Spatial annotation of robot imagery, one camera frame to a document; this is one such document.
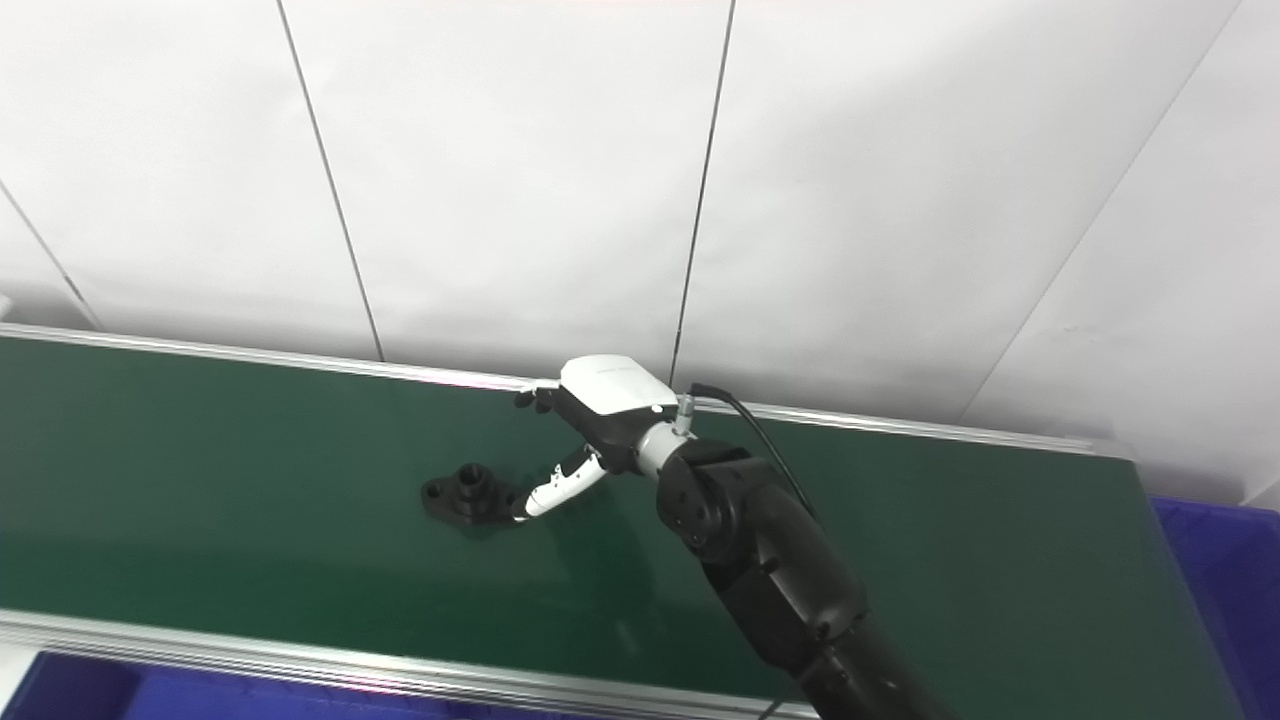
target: mounting hole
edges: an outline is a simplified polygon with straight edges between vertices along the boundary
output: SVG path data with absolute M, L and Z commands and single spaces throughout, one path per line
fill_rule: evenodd
M 474 486 L 484 479 L 484 468 L 480 465 L 463 465 L 458 470 L 458 482 L 465 486 Z

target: metal frame edge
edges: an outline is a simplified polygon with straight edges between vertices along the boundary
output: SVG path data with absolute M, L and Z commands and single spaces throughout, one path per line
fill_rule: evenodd
M 515 392 L 529 383 L 527 378 L 513 375 L 494 375 L 488 373 L 472 373 L 467 370 L 447 370 L 440 368 L 419 368 L 415 365 L 401 365 L 396 363 L 380 363 L 376 360 L 355 360 L 348 357 L 326 357 L 323 355 L 306 355 L 301 352 L 283 352 L 276 350 L 255 350 L 246 347 L 232 347 L 224 345 L 207 345 L 201 342 L 186 342 L 173 340 L 157 340 L 137 336 L 100 333 L 91 331 L 70 331 L 61 328 L 45 328 L 37 325 L 19 325 L 0 322 L 0 337 L 19 340 L 41 340 L 47 342 L 65 342 L 70 345 L 86 345 L 92 347 L 109 347 L 116 350 L 140 350 L 147 352 L 164 352 L 169 355 L 186 355 L 189 357 L 206 357 L 214 360 L 233 360 L 238 363 L 257 363 L 262 365 L 279 365 L 284 368 L 300 368 L 306 370 L 324 370 L 330 373 L 347 373 L 353 375 L 367 375 L 374 378 L 388 378 L 396 380 L 410 380 L 421 383 L 434 383 L 456 387 L 468 387 L 479 389 L 497 389 Z M 712 413 L 732 413 L 726 405 L 718 401 L 704 400 L 700 407 Z M 746 402 L 751 413 L 764 420 L 777 420 L 783 423 L 801 423 L 806 425 L 822 425 L 829 428 L 842 428 L 872 433 L 905 434 L 934 439 L 950 439 L 957 442 L 973 442 L 980 445 L 998 445 L 1006 447 L 1020 447 L 1025 450 L 1043 450 L 1048 452 L 1066 452 L 1073 455 L 1094 455 L 1102 457 L 1116 457 L 1133 460 L 1133 455 L 1124 446 L 1085 438 L 1056 438 L 1034 436 L 1025 433 L 1011 433 L 1004 430 L 986 430 L 979 428 L 964 428 L 959 425 L 946 425 L 941 423 L 918 423 L 914 420 L 895 420 L 888 418 L 872 418 L 867 415 L 850 415 L 844 413 L 827 413 L 820 410 L 804 410 L 800 407 L 785 407 L 780 405 L 763 405 Z
M 358 691 L 493 702 L 527 710 L 645 720 L 758 717 L 769 701 L 567 675 L 0 610 L 0 641 L 124 662 L 236 673 Z M 815 719 L 783 703 L 776 715 Z

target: black plastic part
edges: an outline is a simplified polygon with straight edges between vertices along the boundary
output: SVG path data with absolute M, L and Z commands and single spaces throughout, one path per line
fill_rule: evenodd
M 564 457 L 564 460 L 561 460 L 558 464 L 561 475 L 566 478 L 572 475 L 573 473 L 577 471 L 579 468 L 585 465 L 586 461 L 590 460 L 594 455 L 595 454 L 591 452 L 591 448 L 585 445 L 582 447 L 579 447 L 573 452 L 570 452 L 568 456 Z
M 527 493 L 468 462 L 457 473 L 422 483 L 422 509 L 451 525 L 499 525 L 516 521 Z
M 785 670 L 823 720 L 954 716 L 873 624 L 861 582 L 767 461 L 690 441 L 658 479 L 658 515 L 751 648 Z
M 600 457 L 600 466 L 620 475 L 640 473 L 636 466 L 636 445 L 649 428 L 676 419 L 675 405 L 637 407 L 612 415 L 596 415 L 572 392 L 559 388 L 536 388 L 516 395 L 516 407 L 534 405 L 539 414 L 554 410 L 571 428 L 582 436 Z
M 764 443 L 765 450 L 769 451 L 769 456 L 773 457 L 773 461 L 777 462 L 778 465 L 778 470 L 782 471 L 782 477 L 786 478 L 787 483 L 791 486 L 791 492 L 796 493 L 796 498 L 800 500 L 800 505 L 804 506 L 805 511 L 808 511 L 810 516 L 813 516 L 814 519 L 818 518 L 818 514 L 813 509 L 813 503 L 809 502 L 809 496 L 805 495 L 804 488 L 800 487 L 800 482 L 796 480 L 795 473 L 791 471 L 791 468 L 787 465 L 787 461 L 783 460 L 782 454 L 778 452 L 778 446 L 773 445 L 773 441 L 769 439 L 769 433 L 764 432 L 764 428 L 760 425 L 760 421 L 755 419 L 755 415 L 753 415 L 751 411 L 748 410 L 745 405 L 742 405 L 741 402 L 737 401 L 736 397 L 733 397 L 733 393 L 731 393 L 724 388 L 709 386 L 707 383 L 692 383 L 691 386 L 689 386 L 689 395 L 696 397 L 712 397 L 719 400 L 721 402 L 728 404 L 728 406 L 732 407 L 742 418 L 744 421 L 746 421 L 748 427 L 751 428 L 751 432 L 755 433 L 755 437 L 758 437 L 760 442 Z

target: panel seam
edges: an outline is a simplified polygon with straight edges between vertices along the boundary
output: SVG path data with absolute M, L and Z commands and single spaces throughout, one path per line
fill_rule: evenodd
M 49 247 L 47 242 L 45 242 L 45 236 L 40 234 L 40 231 L 36 229 L 36 224 L 31 222 L 31 218 L 27 215 L 26 210 L 22 209 L 22 205 L 18 204 L 18 199 L 14 197 L 13 192 L 9 191 L 9 186 L 5 184 L 4 179 L 0 179 L 0 192 L 4 193 L 5 200 L 9 201 L 9 205 L 13 206 L 14 211 L 18 213 L 18 218 L 22 219 L 22 224 L 27 225 L 27 231 L 31 232 L 31 236 L 40 245 L 40 249 L 45 252 L 45 258 L 47 258 L 49 261 L 52 263 L 54 269 L 56 269 L 58 274 L 61 275 L 63 283 L 65 283 L 68 290 L 72 291 L 72 295 L 78 301 L 81 310 L 84 311 L 84 315 L 86 318 L 88 318 L 88 322 L 93 324 L 93 329 L 102 332 L 102 322 L 99 320 L 97 313 L 95 313 L 93 309 L 90 306 L 88 300 L 84 299 L 84 293 L 81 292 L 79 287 L 76 284 L 76 281 L 73 281 L 72 277 L 67 273 L 67 268 L 58 259 L 58 256 L 54 255 L 54 250 Z
M 1071 246 L 1071 250 L 1068 251 L 1065 258 L 1062 258 L 1062 261 L 1053 272 L 1053 275 L 1050 278 L 1048 283 L 1044 284 L 1044 290 L 1041 291 L 1039 297 L 1036 299 L 1036 302 L 1032 304 L 1030 310 L 1027 311 L 1027 315 L 1023 316 L 1021 323 L 1018 324 L 1018 329 L 1014 331 L 1014 333 L 1009 337 L 1009 342 L 1005 343 L 1005 347 L 1000 351 L 1000 355 L 996 356 L 996 360 L 995 363 L 991 364 L 991 368 L 987 370 L 987 374 L 983 375 L 982 382 L 978 383 L 978 389 L 975 389 L 973 395 L 969 397 L 969 401 L 965 402 L 964 410 L 960 411 L 960 415 L 955 420 L 956 424 L 961 424 L 965 421 L 965 416 L 969 414 L 970 407 L 973 407 L 973 404 L 978 400 L 978 396 L 982 395 L 982 391 L 987 388 L 987 383 L 991 382 L 992 375 L 996 374 L 996 370 L 1000 368 L 1000 364 L 1005 361 L 1005 356 L 1009 355 L 1010 348 L 1012 348 L 1014 343 L 1018 342 L 1018 338 L 1023 334 L 1023 331 L 1027 328 L 1027 323 L 1030 322 L 1030 319 L 1036 315 L 1036 311 L 1039 310 L 1039 306 L 1044 302 L 1044 299 L 1048 297 L 1048 292 L 1053 288 L 1053 284 L 1057 283 L 1057 278 L 1062 274 L 1062 270 L 1065 270 L 1066 266 L 1071 263 L 1071 258 L 1075 256 L 1075 251 L 1079 250 L 1080 245 L 1084 243 L 1084 238 L 1089 236 L 1089 231 L 1092 231 L 1093 225 L 1097 224 L 1098 218 L 1102 217 L 1102 211 L 1106 210 L 1107 205 L 1111 204 L 1111 199 L 1115 196 L 1116 190 L 1119 190 L 1119 187 L 1124 183 L 1125 178 L 1129 177 L 1129 173 L 1133 170 L 1133 167 L 1138 163 L 1138 158 L 1142 156 L 1142 152 L 1143 150 L 1147 149 L 1147 145 L 1151 142 L 1151 138 L 1156 136 L 1156 132 L 1160 129 L 1160 126 L 1165 123 L 1165 118 L 1169 117 L 1169 111 L 1172 110 L 1174 105 L 1178 102 L 1178 99 L 1181 97 L 1183 91 L 1187 90 L 1187 85 L 1190 83 L 1192 78 L 1196 77 L 1196 73 L 1199 72 L 1201 65 L 1204 64 L 1204 58 L 1208 58 L 1208 54 L 1213 50 L 1213 46 L 1217 45 L 1219 37 L 1222 36 L 1222 31 L 1226 29 L 1228 24 L 1230 24 L 1231 18 L 1235 17 L 1235 12 L 1240 9 L 1240 3 L 1243 1 L 1244 0 L 1238 0 L 1235 6 L 1231 8 L 1231 12 L 1228 13 L 1226 19 L 1222 20 L 1222 24 L 1219 26 L 1217 32 L 1213 33 L 1213 38 L 1208 41 L 1208 44 L 1204 46 L 1204 51 L 1201 54 L 1199 59 L 1196 60 L 1196 65 L 1193 65 L 1190 72 L 1187 73 L 1187 77 L 1183 78 L 1181 85 L 1178 86 L 1178 91 L 1175 91 L 1172 96 L 1170 96 L 1169 102 L 1165 105 L 1165 109 L 1160 113 L 1160 117 L 1156 118 L 1156 122 L 1151 126 L 1151 131 L 1147 133 L 1147 137 L 1143 138 L 1142 143 L 1138 146 L 1138 150 L 1129 159 L 1129 164 L 1125 165 L 1124 172 L 1120 173 L 1120 177 L 1116 178 L 1116 182 L 1115 184 L 1111 186 L 1111 190 L 1107 192 L 1107 196 L 1102 200 L 1102 202 L 1098 204 L 1098 209 L 1093 214 L 1093 218 L 1089 220 L 1089 224 L 1085 225 L 1084 231 L 1080 232 L 1080 237 L 1075 240 L 1075 243 Z
M 719 70 L 716 76 L 716 97 L 712 100 L 712 119 L 707 129 L 707 152 L 703 155 L 703 174 L 698 182 L 698 205 L 694 208 L 694 231 L 689 238 L 689 260 L 685 264 L 685 286 L 680 293 L 680 316 L 676 320 L 676 341 L 671 348 L 671 370 L 667 373 L 667 384 L 676 382 L 676 361 L 680 357 L 680 341 L 685 334 L 685 309 L 689 306 L 689 281 L 694 274 L 694 251 L 698 249 L 698 231 L 703 219 L 703 199 L 707 197 L 707 172 L 712 165 L 712 145 L 716 142 L 716 122 L 719 119 L 721 92 L 724 88 L 724 65 L 728 63 L 728 41 L 733 35 L 733 12 L 737 9 L 737 0 L 728 3 L 728 18 L 724 22 L 724 44 L 721 46 Z
M 293 69 L 298 74 L 298 86 L 302 87 L 302 100 L 307 106 L 307 118 L 311 120 L 311 132 L 316 138 L 316 149 L 320 151 L 320 163 L 324 165 L 324 176 L 329 182 L 329 195 L 333 197 L 334 210 L 338 213 L 338 224 L 342 225 L 342 238 L 347 245 L 347 258 L 351 260 L 351 269 L 356 275 L 356 287 L 360 288 L 360 301 L 365 306 L 365 318 L 369 320 L 369 332 L 374 337 L 374 348 L 378 359 L 387 361 L 383 352 L 383 341 L 378 334 L 378 323 L 374 322 L 374 310 L 369 304 L 369 292 L 365 288 L 365 278 L 360 273 L 360 261 L 356 259 L 356 247 L 351 242 L 351 229 L 347 227 L 347 214 L 342 209 L 342 199 L 338 196 L 338 183 L 333 178 L 333 168 L 329 164 L 329 152 L 324 146 L 324 137 L 320 135 L 320 122 L 316 119 L 315 105 L 311 101 L 311 91 L 307 88 L 306 76 L 302 74 L 302 61 L 298 59 L 298 47 L 293 41 L 293 29 L 289 27 L 289 17 L 284 12 L 284 0 L 275 0 L 275 8 L 280 12 L 280 24 L 284 26 L 284 38 L 289 44 L 289 56 L 293 59 Z
M 1274 488 L 1276 486 L 1280 486 L 1280 478 L 1276 478 L 1276 479 L 1271 480 L 1270 483 L 1262 486 L 1262 488 L 1258 489 L 1258 491 L 1251 492 L 1248 496 L 1245 496 L 1244 500 L 1240 501 L 1240 505 L 1247 505 L 1247 506 L 1251 506 L 1251 507 L 1256 507 L 1253 503 L 1257 502 L 1257 500 L 1260 497 L 1262 497 L 1263 495 L 1266 495 L 1267 491 L 1270 491 L 1271 488 Z

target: black cable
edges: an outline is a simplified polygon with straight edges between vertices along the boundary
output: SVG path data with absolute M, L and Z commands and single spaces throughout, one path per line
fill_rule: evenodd
M 796 495 L 796 500 L 800 501 L 800 505 L 804 506 L 805 511 L 809 512 L 810 518 L 813 518 L 814 520 L 818 519 L 818 514 L 813 511 L 813 503 L 809 502 L 809 496 L 806 496 L 804 493 L 804 489 L 800 488 L 800 483 L 796 482 L 796 477 L 794 473 L 791 473 L 791 468 L 787 465 L 787 461 L 782 459 L 782 454 L 778 452 L 777 446 L 773 445 L 773 441 L 769 439 L 769 436 L 764 432 L 764 428 L 760 427 L 759 420 L 755 419 L 755 415 L 751 415 L 751 411 L 748 410 L 745 405 L 739 402 L 737 398 L 733 397 L 733 395 L 730 391 L 704 383 L 692 383 L 691 386 L 689 386 L 689 395 L 692 395 L 695 397 L 710 397 L 713 400 L 719 400 L 721 402 L 724 402 L 730 407 L 736 410 L 737 414 L 741 415 L 744 420 L 746 420 L 746 424 L 751 427 L 751 429 L 755 432 L 755 436 L 760 438 L 760 442 L 764 443 L 764 447 L 768 448 L 769 455 L 773 456 L 773 461 L 777 462 L 778 470 L 781 470 L 782 477 L 787 479 L 787 483 L 791 486 L 791 491 Z

